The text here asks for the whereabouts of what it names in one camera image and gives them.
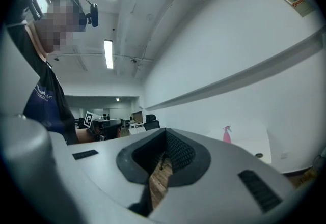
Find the fluorescent light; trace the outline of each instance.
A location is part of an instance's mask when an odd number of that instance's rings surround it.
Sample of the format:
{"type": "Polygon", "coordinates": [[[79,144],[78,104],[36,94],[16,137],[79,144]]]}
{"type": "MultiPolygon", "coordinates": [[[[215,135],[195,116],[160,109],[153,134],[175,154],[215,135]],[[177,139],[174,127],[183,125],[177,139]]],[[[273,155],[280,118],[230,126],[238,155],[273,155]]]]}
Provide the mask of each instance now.
{"type": "Polygon", "coordinates": [[[105,60],[106,60],[107,68],[113,69],[112,41],[111,40],[104,40],[104,53],[105,53],[105,60]]]}

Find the person's arm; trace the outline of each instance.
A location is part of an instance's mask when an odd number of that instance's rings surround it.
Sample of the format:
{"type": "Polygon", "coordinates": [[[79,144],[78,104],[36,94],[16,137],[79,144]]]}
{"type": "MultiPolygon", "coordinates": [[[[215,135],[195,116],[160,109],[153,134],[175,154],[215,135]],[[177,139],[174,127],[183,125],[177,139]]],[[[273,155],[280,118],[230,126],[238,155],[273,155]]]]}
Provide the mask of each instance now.
{"type": "Polygon", "coordinates": [[[86,131],[87,129],[76,129],[77,138],[80,144],[94,142],[94,137],[86,131]]]}

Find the pink spray bottle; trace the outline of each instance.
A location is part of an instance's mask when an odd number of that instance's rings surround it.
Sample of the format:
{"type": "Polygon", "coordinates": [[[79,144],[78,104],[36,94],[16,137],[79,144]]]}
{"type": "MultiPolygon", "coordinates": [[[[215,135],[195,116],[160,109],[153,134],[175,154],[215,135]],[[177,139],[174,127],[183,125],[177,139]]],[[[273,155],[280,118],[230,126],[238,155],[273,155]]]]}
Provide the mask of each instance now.
{"type": "Polygon", "coordinates": [[[231,137],[230,137],[229,132],[228,132],[228,130],[230,132],[232,132],[230,127],[231,126],[229,125],[229,126],[226,126],[226,127],[223,128],[224,129],[223,141],[226,142],[226,143],[231,143],[231,137]]]}

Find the person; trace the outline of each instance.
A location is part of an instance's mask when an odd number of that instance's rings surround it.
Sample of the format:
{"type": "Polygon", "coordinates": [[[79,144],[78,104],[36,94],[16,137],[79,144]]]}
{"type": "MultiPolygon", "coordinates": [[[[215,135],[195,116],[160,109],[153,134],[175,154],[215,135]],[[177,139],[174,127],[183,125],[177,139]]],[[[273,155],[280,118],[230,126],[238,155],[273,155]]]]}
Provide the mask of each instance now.
{"type": "Polygon", "coordinates": [[[95,134],[88,128],[75,129],[74,116],[47,57],[85,26],[79,0],[52,0],[42,19],[29,24],[26,21],[7,24],[18,50],[40,76],[23,114],[43,124],[48,131],[60,133],[68,145],[93,142],[95,134]]]}

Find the headset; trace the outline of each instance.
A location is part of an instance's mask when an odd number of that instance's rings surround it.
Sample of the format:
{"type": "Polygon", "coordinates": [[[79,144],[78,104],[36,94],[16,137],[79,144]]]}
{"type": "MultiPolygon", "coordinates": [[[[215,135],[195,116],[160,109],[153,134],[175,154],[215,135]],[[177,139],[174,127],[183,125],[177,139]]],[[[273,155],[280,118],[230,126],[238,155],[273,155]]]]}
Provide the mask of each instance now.
{"type": "MultiPolygon", "coordinates": [[[[82,9],[79,0],[73,0],[77,6],[82,9]]],[[[84,29],[88,20],[88,24],[92,24],[93,27],[98,26],[98,6],[96,3],[91,3],[89,0],[86,0],[90,4],[90,12],[88,14],[81,13],[79,17],[79,24],[84,29]]],[[[40,20],[44,17],[44,14],[47,11],[48,6],[52,3],[52,0],[17,0],[12,9],[9,21],[7,24],[18,24],[25,20],[25,13],[27,10],[30,10],[34,20],[40,20]]]]}

